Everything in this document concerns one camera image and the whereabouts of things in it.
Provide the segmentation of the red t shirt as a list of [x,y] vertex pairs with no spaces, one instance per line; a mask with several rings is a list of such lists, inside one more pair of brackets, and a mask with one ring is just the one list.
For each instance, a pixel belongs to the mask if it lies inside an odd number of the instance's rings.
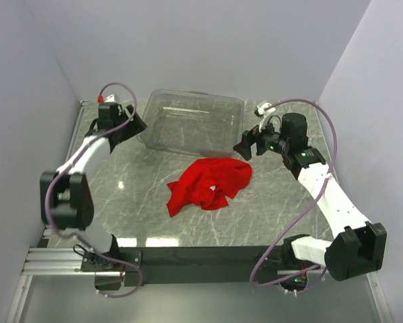
[[228,199],[247,187],[252,178],[250,164],[233,158],[202,158],[192,163],[179,180],[167,184],[171,197],[170,217],[185,206],[196,205],[206,211],[228,206]]

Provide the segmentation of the clear plastic bin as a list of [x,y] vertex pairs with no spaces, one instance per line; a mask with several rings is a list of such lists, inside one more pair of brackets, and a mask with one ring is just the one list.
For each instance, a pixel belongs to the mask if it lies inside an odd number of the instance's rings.
[[203,92],[157,89],[142,119],[147,128],[137,138],[149,149],[231,157],[242,133],[244,102]]

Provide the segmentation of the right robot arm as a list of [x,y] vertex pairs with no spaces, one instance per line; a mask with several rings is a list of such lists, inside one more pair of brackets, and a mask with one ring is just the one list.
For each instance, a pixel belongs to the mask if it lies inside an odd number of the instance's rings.
[[272,124],[244,131],[233,149],[250,160],[253,145],[257,155],[273,151],[282,156],[285,167],[314,198],[334,238],[329,242],[300,234],[269,248],[270,253],[280,252],[280,261],[288,268],[299,268],[303,262],[322,266],[336,281],[382,268],[387,240],[385,227],[370,222],[354,206],[332,175],[324,156],[309,145],[304,115],[284,114],[279,131]]

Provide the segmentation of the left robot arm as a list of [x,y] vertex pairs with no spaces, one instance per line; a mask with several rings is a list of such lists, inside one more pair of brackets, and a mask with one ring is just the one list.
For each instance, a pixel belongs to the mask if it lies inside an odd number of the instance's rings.
[[78,240],[107,271],[121,262],[116,237],[94,222],[89,182],[114,149],[147,128],[136,106],[103,102],[78,150],[55,171],[40,177],[41,218],[64,240]]

